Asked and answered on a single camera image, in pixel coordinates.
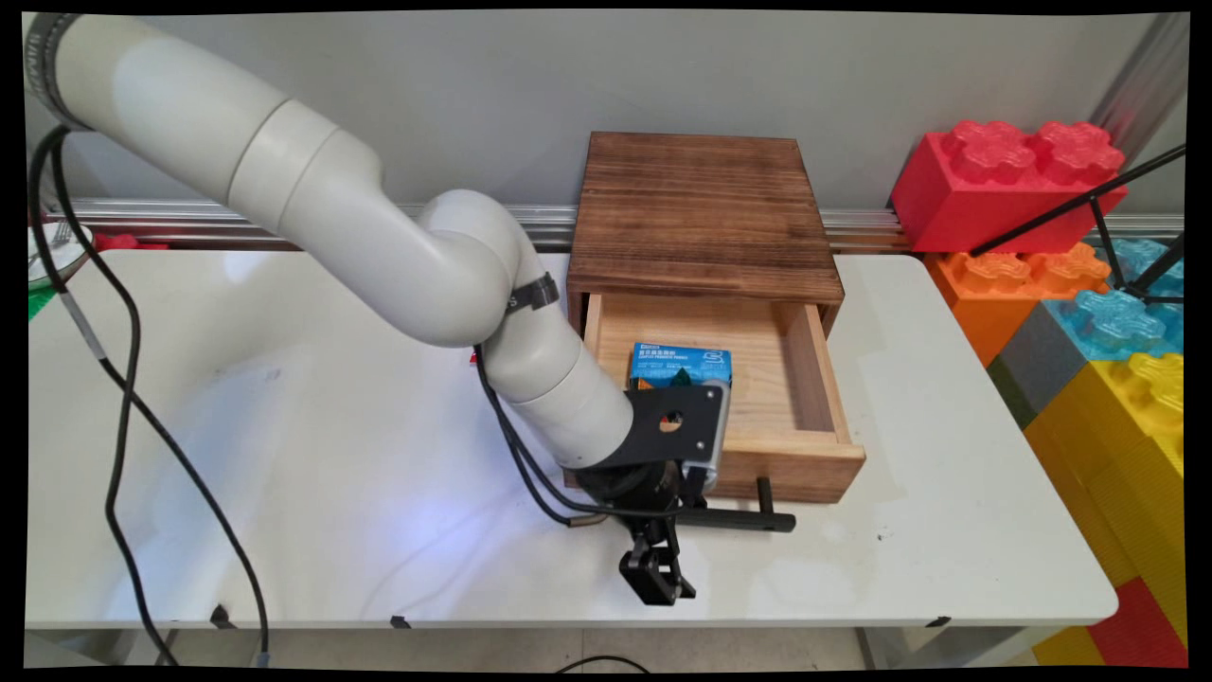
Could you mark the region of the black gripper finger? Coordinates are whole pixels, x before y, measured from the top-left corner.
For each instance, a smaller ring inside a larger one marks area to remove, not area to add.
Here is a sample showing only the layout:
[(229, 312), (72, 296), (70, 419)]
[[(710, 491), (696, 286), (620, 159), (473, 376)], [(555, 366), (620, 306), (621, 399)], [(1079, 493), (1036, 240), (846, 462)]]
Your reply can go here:
[(619, 573), (644, 604), (661, 604), (661, 529), (631, 529), (633, 546), (623, 554)]
[(678, 600), (694, 600), (697, 590), (684, 577), (681, 569), (676, 528), (662, 527), (661, 535), (661, 604), (674, 604)]

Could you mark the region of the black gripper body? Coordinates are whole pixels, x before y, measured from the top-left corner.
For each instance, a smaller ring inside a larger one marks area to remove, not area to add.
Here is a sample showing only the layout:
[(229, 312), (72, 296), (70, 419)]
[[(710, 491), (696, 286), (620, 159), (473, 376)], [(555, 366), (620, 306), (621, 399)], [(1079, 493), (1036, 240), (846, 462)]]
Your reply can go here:
[(650, 462), (631, 468), (576, 470), (573, 478), (591, 497), (598, 512), (621, 509), (640, 512), (621, 515), (630, 532), (675, 532), (676, 521), (654, 517), (679, 508), (684, 468), (676, 462)]

